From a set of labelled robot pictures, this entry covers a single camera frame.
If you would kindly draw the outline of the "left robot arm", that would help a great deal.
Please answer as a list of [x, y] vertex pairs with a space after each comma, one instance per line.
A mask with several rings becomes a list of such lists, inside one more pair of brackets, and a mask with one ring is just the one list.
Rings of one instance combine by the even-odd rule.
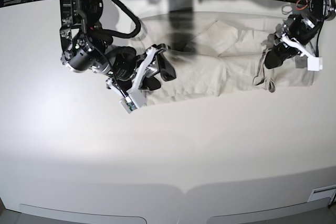
[[280, 67], [285, 60], [306, 58], [309, 71], [323, 69], [319, 38], [327, 20], [335, 18], [335, 0], [296, 0], [296, 11], [276, 28], [274, 45], [265, 55], [265, 67]]

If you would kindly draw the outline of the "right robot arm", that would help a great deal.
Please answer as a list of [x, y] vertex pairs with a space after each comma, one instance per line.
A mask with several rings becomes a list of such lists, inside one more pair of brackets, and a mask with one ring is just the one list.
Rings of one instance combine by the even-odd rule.
[[141, 21], [121, 1], [111, 1], [134, 23], [129, 33], [103, 28], [103, 0], [60, 0], [62, 64], [76, 73], [92, 70], [106, 76], [107, 88], [123, 97], [136, 90], [159, 89], [157, 74], [166, 82], [176, 79], [163, 54], [168, 49], [165, 44], [152, 45], [140, 55], [133, 47], [113, 44], [114, 38], [135, 38]]

